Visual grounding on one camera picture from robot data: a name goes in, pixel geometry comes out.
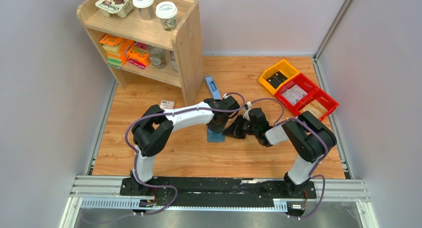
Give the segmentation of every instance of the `wooden table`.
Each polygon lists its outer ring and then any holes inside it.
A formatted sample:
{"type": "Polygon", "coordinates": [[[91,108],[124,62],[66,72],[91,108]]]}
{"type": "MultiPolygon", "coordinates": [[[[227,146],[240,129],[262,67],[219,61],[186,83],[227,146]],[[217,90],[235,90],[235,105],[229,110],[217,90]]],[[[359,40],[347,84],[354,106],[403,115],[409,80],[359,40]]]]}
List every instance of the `wooden table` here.
{"type": "MultiPolygon", "coordinates": [[[[212,75],[221,94],[239,92],[247,101],[273,96],[258,83],[261,73],[282,57],[212,57],[205,56],[204,74],[212,75]]],[[[286,57],[313,82],[317,78],[310,57],[286,57]]],[[[210,98],[204,83],[197,102],[210,98]]],[[[134,153],[124,142],[127,126],[161,100],[173,100],[184,107],[180,88],[142,76],[123,90],[117,88],[100,145],[93,175],[128,175],[133,167],[134,153]]],[[[280,105],[271,101],[256,103],[272,124],[280,115],[280,105]]],[[[284,119],[293,115],[286,111],[284,119]]],[[[245,140],[226,137],[224,143],[208,143],[205,125],[195,125],[172,133],[164,150],[155,160],[156,176],[250,177],[282,178],[292,167],[297,152],[289,141],[272,147],[259,145],[254,136],[245,140]]],[[[326,178],[344,178],[337,149],[314,174],[326,178]]]]}

